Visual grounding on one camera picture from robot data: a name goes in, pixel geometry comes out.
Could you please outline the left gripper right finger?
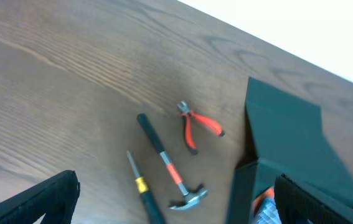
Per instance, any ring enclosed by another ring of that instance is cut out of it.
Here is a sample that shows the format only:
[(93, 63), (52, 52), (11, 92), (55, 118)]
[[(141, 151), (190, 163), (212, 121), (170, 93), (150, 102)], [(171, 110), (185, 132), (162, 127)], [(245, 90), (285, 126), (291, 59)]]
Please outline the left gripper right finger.
[(282, 223), (353, 224), (353, 209), (286, 175), (276, 178), (275, 202)]

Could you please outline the blue precision screwdriver set case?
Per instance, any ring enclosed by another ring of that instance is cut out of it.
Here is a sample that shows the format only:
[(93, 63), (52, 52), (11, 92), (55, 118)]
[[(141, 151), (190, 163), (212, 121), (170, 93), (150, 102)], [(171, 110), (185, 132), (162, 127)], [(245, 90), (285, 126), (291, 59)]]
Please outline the blue precision screwdriver set case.
[(265, 198), (262, 201), (252, 224), (281, 224), (281, 220), (273, 198)]

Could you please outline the orange scraper with wooden handle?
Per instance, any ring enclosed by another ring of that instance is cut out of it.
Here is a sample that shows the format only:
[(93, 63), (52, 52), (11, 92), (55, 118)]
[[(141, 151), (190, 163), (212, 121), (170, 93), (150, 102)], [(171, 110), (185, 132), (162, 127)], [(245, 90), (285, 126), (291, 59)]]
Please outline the orange scraper with wooden handle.
[(252, 202), (252, 212), (254, 215), (256, 215), (262, 205), (262, 203), (265, 201), (265, 199), (274, 199), (275, 197), (275, 191), (273, 187), (267, 188), (262, 194), (257, 196), (255, 200)]

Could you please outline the small claw hammer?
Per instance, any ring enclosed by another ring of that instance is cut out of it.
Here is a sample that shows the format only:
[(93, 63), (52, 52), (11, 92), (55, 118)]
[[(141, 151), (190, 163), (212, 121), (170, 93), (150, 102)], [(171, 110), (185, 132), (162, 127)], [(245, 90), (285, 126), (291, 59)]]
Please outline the small claw hammer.
[(144, 133), (147, 135), (150, 143), (153, 145), (154, 150), (164, 162), (174, 183), (178, 186), (181, 194), (183, 195), (183, 200), (179, 202), (171, 202), (169, 208), (171, 210), (184, 211), (198, 206), (200, 201), (207, 196), (208, 190), (203, 185), (198, 186), (195, 190), (188, 189), (183, 181), (183, 178), (178, 173), (173, 161), (166, 152), (149, 118), (144, 113), (140, 113), (137, 115), (136, 119), (142, 127)]

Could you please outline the black yellow screwdriver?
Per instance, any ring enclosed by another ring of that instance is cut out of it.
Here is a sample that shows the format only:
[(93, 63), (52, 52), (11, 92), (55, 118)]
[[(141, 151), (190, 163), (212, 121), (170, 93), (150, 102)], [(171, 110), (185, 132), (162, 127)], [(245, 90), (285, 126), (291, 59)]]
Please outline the black yellow screwdriver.
[(131, 151), (127, 151), (126, 154), (135, 176), (134, 181), (139, 192), (141, 202), (146, 211), (148, 222), (150, 224), (166, 224), (166, 220), (161, 213), (152, 192), (150, 191), (144, 177), (140, 173), (137, 163), (133, 157), (133, 153)]

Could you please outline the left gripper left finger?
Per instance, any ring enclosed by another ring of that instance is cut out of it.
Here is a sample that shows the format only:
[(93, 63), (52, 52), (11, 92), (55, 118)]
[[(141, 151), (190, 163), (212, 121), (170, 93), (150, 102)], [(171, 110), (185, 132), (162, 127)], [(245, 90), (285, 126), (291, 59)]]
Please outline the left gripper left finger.
[(0, 203), (0, 223), (70, 224), (80, 196), (76, 172), (64, 170)]

